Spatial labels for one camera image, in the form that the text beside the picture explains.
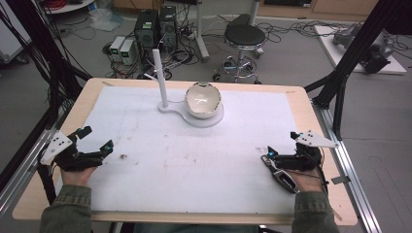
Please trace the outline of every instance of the human hand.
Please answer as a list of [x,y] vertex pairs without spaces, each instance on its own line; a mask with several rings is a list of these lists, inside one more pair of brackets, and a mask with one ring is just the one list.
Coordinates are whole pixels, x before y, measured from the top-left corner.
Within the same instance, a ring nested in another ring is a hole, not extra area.
[[301,192],[309,192],[309,191],[323,192],[324,191],[321,180],[319,179],[319,174],[316,169],[313,169],[311,171],[305,171],[305,172],[291,171],[291,170],[285,170],[285,171],[288,172],[289,175],[291,175],[299,191]]
[[87,186],[88,179],[97,167],[86,168],[80,172],[61,171],[61,178],[64,185]]

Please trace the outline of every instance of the aluminum rail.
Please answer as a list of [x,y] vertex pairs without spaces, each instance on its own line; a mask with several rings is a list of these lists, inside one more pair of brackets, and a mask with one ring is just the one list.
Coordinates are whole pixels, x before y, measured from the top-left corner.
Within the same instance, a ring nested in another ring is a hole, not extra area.
[[361,218],[363,227],[366,232],[369,233],[381,233],[382,230],[379,223],[375,217],[375,214],[370,207],[369,201],[367,200],[366,194],[363,191],[361,182],[355,171],[355,167],[349,156],[348,151],[345,148],[343,141],[339,141],[336,134],[333,132],[333,116],[329,110],[321,109],[319,106],[313,105],[315,113],[318,117],[319,123],[321,124],[325,136],[330,138],[331,141],[337,143],[339,147],[335,150],[331,150],[338,162],[338,168],[340,169],[340,174],[343,177],[348,177],[349,182],[346,183],[346,188],[351,196],[352,202],[356,205],[356,211],[358,217]]
[[6,187],[0,193],[0,218],[7,212],[13,201],[25,190],[31,178],[36,172],[37,154],[52,139],[55,128],[44,130],[35,145],[25,159],[21,162],[14,175],[10,178]]

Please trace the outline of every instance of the cabinet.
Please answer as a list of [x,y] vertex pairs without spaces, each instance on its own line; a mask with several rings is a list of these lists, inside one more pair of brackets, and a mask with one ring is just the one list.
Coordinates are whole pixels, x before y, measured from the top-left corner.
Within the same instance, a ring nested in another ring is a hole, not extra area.
[[292,17],[325,20],[365,20],[378,0],[312,0],[311,6],[287,7],[265,5],[260,1],[257,14],[262,17]]
[[314,13],[369,15],[378,0],[318,0]]
[[120,9],[156,9],[161,6],[160,0],[114,0],[115,8]]

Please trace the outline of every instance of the green sleeve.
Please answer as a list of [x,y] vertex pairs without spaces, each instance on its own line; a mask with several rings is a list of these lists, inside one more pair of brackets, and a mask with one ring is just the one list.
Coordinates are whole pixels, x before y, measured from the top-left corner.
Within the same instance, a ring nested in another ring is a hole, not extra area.
[[91,189],[64,185],[51,206],[42,214],[41,233],[90,233]]
[[333,209],[322,192],[299,192],[294,205],[293,233],[339,232]]

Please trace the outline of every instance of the white pole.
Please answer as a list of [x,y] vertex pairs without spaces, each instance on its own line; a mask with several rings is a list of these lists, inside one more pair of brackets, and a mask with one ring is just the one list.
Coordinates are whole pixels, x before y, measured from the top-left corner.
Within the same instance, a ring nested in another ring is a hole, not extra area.
[[255,26],[255,20],[257,19],[258,15],[258,4],[260,0],[254,0],[251,10],[251,19],[249,19],[249,25]]
[[166,80],[163,76],[163,67],[161,66],[160,52],[157,49],[154,52],[154,68],[157,72],[158,85],[160,86],[161,101],[163,102],[163,108],[169,107],[166,93]]
[[197,37],[200,38],[202,36],[202,1],[197,0],[196,1],[197,6],[197,24],[196,24],[196,30],[197,30]]

